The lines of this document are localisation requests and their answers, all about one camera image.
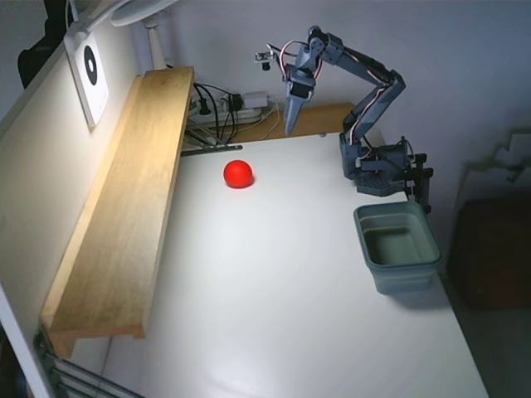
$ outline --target green plastic bin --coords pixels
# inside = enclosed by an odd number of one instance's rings
[[[430,286],[441,252],[420,205],[403,201],[361,206],[354,212],[354,221],[379,293]]]

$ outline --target lamp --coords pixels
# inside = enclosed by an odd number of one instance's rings
[[[109,98],[100,53],[92,31],[106,18],[115,27],[142,21],[148,30],[154,69],[164,69],[162,42],[158,32],[158,13],[178,0],[119,0],[112,2],[96,17],[74,22],[65,35],[65,48],[72,74],[89,126],[95,127]]]

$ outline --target white table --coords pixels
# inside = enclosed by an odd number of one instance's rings
[[[246,160],[245,190],[222,170]],[[115,338],[105,376],[150,398],[480,398],[441,282],[379,294],[338,137],[184,158],[146,340]]]

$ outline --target floor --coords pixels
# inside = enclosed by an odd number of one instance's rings
[[[490,398],[529,398],[531,307],[474,311],[443,284]]]

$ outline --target wooden shelf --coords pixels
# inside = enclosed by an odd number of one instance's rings
[[[145,335],[192,82],[175,68],[131,87],[41,312],[60,357],[77,338]]]
[[[300,111],[297,124],[290,137],[300,137],[304,135],[316,135],[321,133],[337,133],[343,131],[343,118],[353,108],[352,104],[334,104],[304,108]],[[267,120],[260,123],[253,129],[242,131],[234,139],[234,143],[249,143],[262,139],[285,138],[284,134],[284,113],[280,111],[280,123],[271,133],[268,131],[275,125],[276,113]]]

